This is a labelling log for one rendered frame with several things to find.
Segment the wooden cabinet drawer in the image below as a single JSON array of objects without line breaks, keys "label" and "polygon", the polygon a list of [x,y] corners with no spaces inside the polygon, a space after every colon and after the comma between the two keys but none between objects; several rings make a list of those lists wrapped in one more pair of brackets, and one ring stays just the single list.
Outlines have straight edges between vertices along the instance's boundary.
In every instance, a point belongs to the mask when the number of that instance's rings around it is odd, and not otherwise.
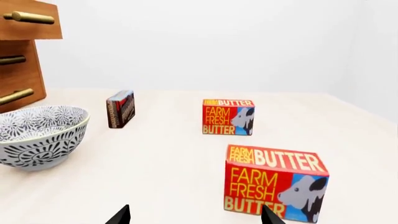
[{"label": "wooden cabinet drawer", "polygon": [[58,7],[36,0],[0,0],[0,40],[62,39]]}]

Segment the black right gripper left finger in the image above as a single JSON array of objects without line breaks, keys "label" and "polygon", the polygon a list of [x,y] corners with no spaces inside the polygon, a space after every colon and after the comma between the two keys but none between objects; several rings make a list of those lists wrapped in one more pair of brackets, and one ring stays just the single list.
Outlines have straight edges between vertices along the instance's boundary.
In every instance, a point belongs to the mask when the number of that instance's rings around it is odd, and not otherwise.
[{"label": "black right gripper left finger", "polygon": [[131,213],[129,205],[125,205],[114,216],[112,216],[105,224],[130,224]]}]

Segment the brown chocolate pudding box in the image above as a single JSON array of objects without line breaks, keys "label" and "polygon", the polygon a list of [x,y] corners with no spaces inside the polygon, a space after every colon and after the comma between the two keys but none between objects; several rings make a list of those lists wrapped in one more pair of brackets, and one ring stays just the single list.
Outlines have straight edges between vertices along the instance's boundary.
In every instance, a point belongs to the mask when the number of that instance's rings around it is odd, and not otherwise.
[{"label": "brown chocolate pudding box", "polygon": [[122,90],[106,100],[109,128],[123,128],[136,114],[134,92]]}]

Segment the red farm fresh butter box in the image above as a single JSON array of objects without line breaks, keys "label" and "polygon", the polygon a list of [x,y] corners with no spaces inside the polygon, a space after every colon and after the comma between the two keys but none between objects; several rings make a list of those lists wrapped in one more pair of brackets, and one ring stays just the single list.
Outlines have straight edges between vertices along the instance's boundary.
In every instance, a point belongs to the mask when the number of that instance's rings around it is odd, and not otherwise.
[{"label": "red farm fresh butter box", "polygon": [[316,223],[329,176],[314,152],[230,144],[224,210],[260,215],[267,206],[284,220]]},{"label": "red farm fresh butter box", "polygon": [[254,112],[252,100],[204,99],[202,133],[251,136]]}]

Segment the white bowl with dark pattern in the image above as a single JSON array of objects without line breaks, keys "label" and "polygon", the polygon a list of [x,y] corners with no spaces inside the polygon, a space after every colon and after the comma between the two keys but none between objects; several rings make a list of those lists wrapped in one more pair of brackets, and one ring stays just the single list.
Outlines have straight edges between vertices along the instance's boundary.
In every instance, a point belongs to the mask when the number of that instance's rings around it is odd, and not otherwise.
[{"label": "white bowl with dark pattern", "polygon": [[64,162],[82,142],[90,116],[76,106],[38,106],[0,114],[0,164],[40,171]]}]

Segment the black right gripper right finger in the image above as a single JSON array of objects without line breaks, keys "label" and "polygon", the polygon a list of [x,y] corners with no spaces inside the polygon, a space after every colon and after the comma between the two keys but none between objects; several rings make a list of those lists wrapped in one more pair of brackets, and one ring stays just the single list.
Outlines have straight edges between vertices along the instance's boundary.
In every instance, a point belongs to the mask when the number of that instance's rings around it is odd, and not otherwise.
[{"label": "black right gripper right finger", "polygon": [[283,220],[281,220],[267,205],[262,206],[261,220],[262,224],[284,224]]}]

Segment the wooden cabinet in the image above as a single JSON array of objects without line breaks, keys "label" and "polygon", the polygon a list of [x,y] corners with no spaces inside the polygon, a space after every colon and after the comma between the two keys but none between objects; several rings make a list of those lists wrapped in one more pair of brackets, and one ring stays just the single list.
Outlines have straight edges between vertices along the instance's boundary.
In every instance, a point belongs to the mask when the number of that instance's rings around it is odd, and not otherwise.
[{"label": "wooden cabinet", "polygon": [[23,55],[24,63],[0,65],[0,97],[28,88],[34,94],[0,106],[0,113],[43,100],[47,94],[34,40],[0,40],[0,57]]}]

